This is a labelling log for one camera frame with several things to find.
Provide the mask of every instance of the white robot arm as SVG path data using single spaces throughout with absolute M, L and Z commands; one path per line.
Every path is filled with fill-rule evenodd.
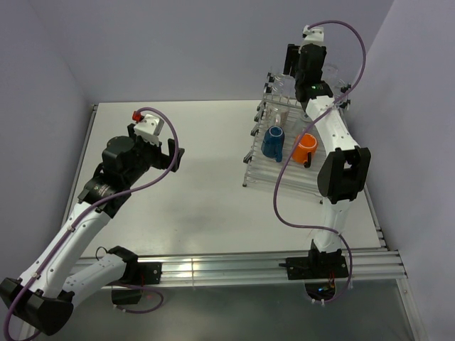
M 296 99 L 313 121 L 331 108 L 315 123 L 326 150 L 326 161 L 318 174 L 318 188 L 323 196 L 322 225 L 341 234 L 350 205 L 365 185 L 371 155 L 349 134 L 334 105 L 336 99 L 330 87 L 321 80 L 327 54 L 323 28 L 306 26 L 303 37 L 300 46 L 288 45 L 284 73 L 295 78 Z M 327 274 L 343 265 L 341 246 L 337 234 L 319 230 L 309 253 L 312 271 L 318 275 Z M 347 271 L 343 272 L 342 276 L 347 276 Z
M 70 275 L 71 269 L 97 233 L 116 215 L 131 194 L 121 195 L 100 204 L 78 223 L 79 216 L 99 200 L 124 192 L 150 169 L 171 167 L 176 146 L 168 140 L 169 156 L 161 152 L 158 135 L 163 120 L 151 114 L 133 114 L 135 124 L 128 126 L 128 136 L 109 140 L 102 152 L 102 162 L 80 193 L 67 222 L 38 259 L 18 279 L 5 278 L 0 283 L 0 297 L 10 307 L 26 283 L 14 309 L 14 315 L 47 335 L 53 335 L 70 318 L 74 308 L 101 287 L 120 281 L 139 284 L 141 273 L 137 255 L 122 247 L 110 249 L 97 263 Z M 177 171 L 184 149 L 178 149 L 172 171 Z M 55 246 L 62 243 L 55 252 Z

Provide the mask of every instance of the orange mug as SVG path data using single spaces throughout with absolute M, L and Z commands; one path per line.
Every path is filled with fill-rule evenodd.
M 317 148 L 318 139 L 311 134 L 305 134 L 292 154 L 292 159 L 297 163 L 303 164 L 305 168 L 309 168 Z

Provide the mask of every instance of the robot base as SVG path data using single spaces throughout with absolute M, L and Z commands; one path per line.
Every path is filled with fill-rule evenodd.
M 311 242 L 311 249 L 307 257 L 286 258 L 286 263 L 280 264 L 280 266 L 287 269 L 287 278 L 290 281 L 329 278 L 331 274 L 335 278 L 349 276 L 348 265 L 340 249 L 327 254 L 320 252 L 314 242 Z

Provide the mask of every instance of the purple wall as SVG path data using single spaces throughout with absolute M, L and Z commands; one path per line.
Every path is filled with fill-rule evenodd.
M 94 102 L 257 99 L 306 24 L 352 23 L 369 47 L 392 0 L 31 0 Z M 360 48 L 326 28 L 328 61 L 349 80 Z
M 395 0 L 353 93 L 350 126 L 431 340 L 455 339 L 455 3 Z
M 30 4 L 0 4 L 0 278 L 14 278 L 60 228 L 90 108 Z

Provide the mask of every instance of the white table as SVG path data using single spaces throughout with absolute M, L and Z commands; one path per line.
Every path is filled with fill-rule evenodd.
M 274 216 L 272 192 L 243 188 L 243 156 L 259 101 L 103 103 L 97 108 L 73 202 L 91 179 L 106 143 L 127 135 L 132 112 L 155 107 L 168 115 L 186 152 L 177 173 L 132 195 L 93 239 L 83 257 L 98 246 L 121 245 L 141 256 L 234 254 L 307 250 L 314 232 L 282 225 Z M 167 152 L 165 127 L 160 135 Z M 135 186 L 153 180 L 151 169 Z M 290 222 L 319 224 L 319 199 L 280 190 L 279 209 Z M 344 235 L 353 249 L 380 247 L 364 193 L 352 205 Z

